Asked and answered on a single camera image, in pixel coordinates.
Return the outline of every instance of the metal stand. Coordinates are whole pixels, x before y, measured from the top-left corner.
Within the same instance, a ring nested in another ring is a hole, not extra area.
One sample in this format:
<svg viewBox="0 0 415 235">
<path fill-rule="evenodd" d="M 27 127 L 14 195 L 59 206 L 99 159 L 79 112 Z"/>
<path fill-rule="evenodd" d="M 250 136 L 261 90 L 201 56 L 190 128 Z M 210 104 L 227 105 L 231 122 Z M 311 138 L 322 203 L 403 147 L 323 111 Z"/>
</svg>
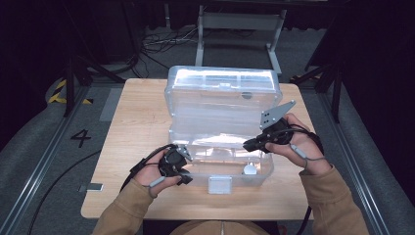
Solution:
<svg viewBox="0 0 415 235">
<path fill-rule="evenodd" d="M 326 93 L 330 85 L 334 82 L 333 97 L 332 97 L 332 115 L 334 120 L 339 123 L 339 104 L 342 89 L 342 68 L 339 65 L 326 65 L 312 70 L 302 76 L 294 76 L 291 83 L 299 85 L 314 76 L 321 74 L 314 89 L 317 93 Z"/>
<path fill-rule="evenodd" d="M 275 54 L 278 38 L 280 37 L 287 11 L 282 10 L 280 15 L 228 14 L 205 12 L 205 7 L 199 7 L 198 20 L 198 49 L 196 66 L 201 66 L 204 59 L 204 28 L 233 28 L 253 30 L 273 30 L 272 42 L 266 44 L 272 68 L 281 75 L 281 68 Z"/>
</svg>

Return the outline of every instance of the gray carpet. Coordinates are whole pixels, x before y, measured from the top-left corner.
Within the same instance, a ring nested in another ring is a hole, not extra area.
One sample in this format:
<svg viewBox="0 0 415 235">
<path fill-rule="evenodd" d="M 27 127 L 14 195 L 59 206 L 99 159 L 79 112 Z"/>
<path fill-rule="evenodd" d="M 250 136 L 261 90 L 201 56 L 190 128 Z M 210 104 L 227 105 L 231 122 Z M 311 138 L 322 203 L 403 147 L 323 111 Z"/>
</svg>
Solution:
<svg viewBox="0 0 415 235">
<path fill-rule="evenodd" d="M 148 33 L 161 33 L 164 28 Z M 283 30 L 277 46 L 277 57 L 282 69 L 280 82 L 287 83 L 293 75 L 305 73 L 304 67 L 324 30 Z M 207 34 L 205 45 L 204 66 L 271 69 L 264 43 L 270 38 L 267 32 L 250 31 L 213 31 Z M 192 66 L 195 63 L 196 46 L 194 41 L 176 45 L 165 52 L 150 53 L 154 60 L 141 55 L 142 61 L 136 66 L 136 73 L 148 78 L 167 78 L 168 69 L 176 65 Z M 160 47 L 149 46 L 158 50 Z M 108 66 L 114 69 L 119 65 Z M 120 76 L 124 78 L 137 77 L 132 71 Z M 312 85 L 308 81 L 303 86 Z M 45 99 L 47 100 L 56 84 L 52 85 Z M 36 208 L 52 183 L 71 165 L 84 157 L 100 150 L 105 142 L 111 119 L 115 111 L 117 98 L 122 85 L 114 84 L 108 78 L 96 77 L 88 89 L 86 97 L 93 99 L 91 105 L 79 105 L 68 128 L 63 133 L 62 141 L 56 149 L 56 155 L 46 174 L 31 199 L 20 221 L 13 229 L 15 234 L 26 234 Z M 324 95 L 315 94 L 312 89 L 301 89 L 304 102 L 310 113 L 316 132 L 322 138 L 327 158 L 337 166 L 344 176 L 354 200 L 360 206 L 366 218 L 371 234 L 376 234 L 374 222 L 371 221 L 370 210 L 367 209 L 364 198 L 353 181 L 350 170 L 346 165 L 344 149 L 336 131 L 330 127 L 330 116 L 324 111 L 321 97 L 330 98 L 330 92 Z M 52 103 L 48 108 L 34 117 L 11 140 L 0 153 L 0 221 L 5 221 L 17 201 L 20 192 L 34 171 L 35 166 L 48 148 L 55 131 L 65 111 L 65 105 Z M 415 231 L 415 211 L 403 191 L 388 170 L 382 156 L 373 143 L 370 135 L 361 122 L 358 113 L 350 102 L 346 91 L 342 91 L 340 106 L 341 124 L 337 127 L 343 131 L 345 139 L 354 154 L 355 160 L 364 175 L 378 210 L 389 229 L 390 234 L 413 234 Z M 87 136 L 82 147 L 80 141 L 71 137 L 81 130 L 87 130 Z M 96 219 L 86 219 L 80 215 L 80 208 L 85 192 L 79 192 L 79 187 L 89 183 L 99 154 L 83 161 L 62 177 L 45 199 L 34 223 L 32 234 L 90 234 Z M 288 234 L 294 234 L 300 228 L 301 221 L 278 221 L 288 228 Z M 304 234 L 311 234 L 309 222 Z"/>
</svg>

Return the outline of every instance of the handheld controller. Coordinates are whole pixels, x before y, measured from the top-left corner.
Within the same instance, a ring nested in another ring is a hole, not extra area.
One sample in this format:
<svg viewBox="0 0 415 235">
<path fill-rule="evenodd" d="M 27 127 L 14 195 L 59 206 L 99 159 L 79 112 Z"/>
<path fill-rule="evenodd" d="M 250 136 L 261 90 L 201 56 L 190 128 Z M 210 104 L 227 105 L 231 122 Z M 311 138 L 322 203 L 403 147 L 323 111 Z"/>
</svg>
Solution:
<svg viewBox="0 0 415 235">
<path fill-rule="evenodd" d="M 169 148 L 167 153 L 161 158 L 159 162 L 159 171 L 161 177 L 171 177 L 180 175 L 181 180 L 177 183 L 177 185 L 181 185 L 182 183 L 188 184 L 190 183 L 193 178 L 185 175 L 184 173 L 189 173 L 188 170 L 184 169 L 183 166 L 187 164 L 186 159 L 192 161 L 192 157 L 189 155 L 189 152 L 185 146 L 179 146 L 174 144 L 168 144 L 162 146 L 153 153 L 151 153 L 147 158 L 142 159 L 140 163 L 135 165 L 131 170 L 128 177 L 125 179 L 124 183 L 121 186 L 121 190 L 127 185 L 127 183 L 133 178 L 138 171 L 144 168 L 147 165 L 147 161 L 152 158 L 154 155 L 159 153 L 160 151 Z"/>
<path fill-rule="evenodd" d="M 260 150 L 265 154 L 269 151 L 265 148 L 265 144 L 272 142 L 279 145 L 290 143 L 294 132 L 288 122 L 283 118 L 284 114 L 296 104 L 296 101 L 277 106 L 273 109 L 262 112 L 259 128 L 262 133 L 256 138 L 249 139 L 244 143 L 244 149 L 248 152 Z"/>
</svg>

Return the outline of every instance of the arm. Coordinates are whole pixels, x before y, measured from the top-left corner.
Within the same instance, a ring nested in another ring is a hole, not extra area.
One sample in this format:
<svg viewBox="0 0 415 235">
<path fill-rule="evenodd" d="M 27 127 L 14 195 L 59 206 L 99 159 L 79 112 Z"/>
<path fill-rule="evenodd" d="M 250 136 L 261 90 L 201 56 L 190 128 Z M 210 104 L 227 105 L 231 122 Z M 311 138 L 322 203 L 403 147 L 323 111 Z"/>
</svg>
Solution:
<svg viewBox="0 0 415 235">
<path fill-rule="evenodd" d="M 334 166 L 319 175 L 302 171 L 300 177 L 314 215 L 314 234 L 369 234 L 360 209 Z"/>
<path fill-rule="evenodd" d="M 101 214 L 93 234 L 135 234 L 152 202 L 148 188 L 131 179 Z"/>
<path fill-rule="evenodd" d="M 154 198 L 181 179 L 180 176 L 167 177 L 154 187 L 148 186 L 161 177 L 158 162 L 165 153 L 162 151 L 154 155 L 138 171 L 101 214 L 93 234 L 135 234 L 138 231 Z"/>
<path fill-rule="evenodd" d="M 289 124 L 309 128 L 294 115 L 287 114 Z M 295 133 L 291 144 L 302 150 L 305 160 L 289 145 L 267 143 L 265 147 L 288 158 L 295 165 L 306 167 L 300 173 L 308 204 L 311 206 L 314 234 L 369 234 L 363 215 L 354 203 L 349 188 L 333 165 L 324 158 L 317 145 L 304 133 Z"/>
</svg>

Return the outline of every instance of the metal frame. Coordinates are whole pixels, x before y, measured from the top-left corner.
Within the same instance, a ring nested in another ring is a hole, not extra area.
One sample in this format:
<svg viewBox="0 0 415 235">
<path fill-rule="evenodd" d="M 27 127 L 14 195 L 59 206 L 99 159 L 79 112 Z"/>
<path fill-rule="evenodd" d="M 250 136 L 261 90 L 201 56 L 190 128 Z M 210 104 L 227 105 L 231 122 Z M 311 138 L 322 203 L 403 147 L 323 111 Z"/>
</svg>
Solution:
<svg viewBox="0 0 415 235">
<path fill-rule="evenodd" d="M 203 65 L 204 59 L 204 28 L 233 28 L 233 29 L 254 29 L 254 30 L 273 30 L 273 38 L 266 44 L 269 60 L 272 68 L 281 75 L 281 68 L 278 63 L 275 48 L 287 10 L 282 10 L 279 15 L 254 15 L 254 14 L 229 14 L 229 13 L 208 13 L 205 7 L 199 7 L 198 20 L 198 49 L 196 52 L 195 66 Z"/>
</svg>

